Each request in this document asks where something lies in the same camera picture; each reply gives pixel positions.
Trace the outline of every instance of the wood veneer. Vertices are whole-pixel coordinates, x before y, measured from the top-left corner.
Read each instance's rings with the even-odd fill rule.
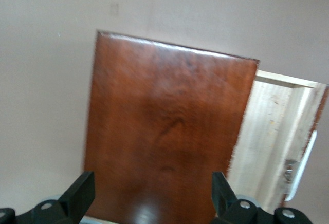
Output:
[[[213,171],[226,172],[258,61],[98,32],[85,170],[88,215],[209,223]]]

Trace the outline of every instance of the beige wall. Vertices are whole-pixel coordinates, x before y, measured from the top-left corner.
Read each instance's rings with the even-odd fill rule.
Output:
[[[96,29],[261,60],[328,83],[329,0],[0,0],[0,207],[80,174]],[[329,105],[291,206],[329,219]]]

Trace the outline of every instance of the brown wooden panel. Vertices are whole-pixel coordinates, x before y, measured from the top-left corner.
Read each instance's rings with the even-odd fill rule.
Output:
[[[229,161],[258,61],[99,32],[85,169],[88,215],[209,223],[211,174]]]

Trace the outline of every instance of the wooden board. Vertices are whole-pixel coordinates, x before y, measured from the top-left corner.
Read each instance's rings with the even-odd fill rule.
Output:
[[[211,174],[226,172],[258,61],[99,32],[85,170],[88,215],[209,223]]]
[[[254,197],[269,213],[282,203],[296,185],[327,91],[325,84],[257,71],[228,174],[236,194]]]

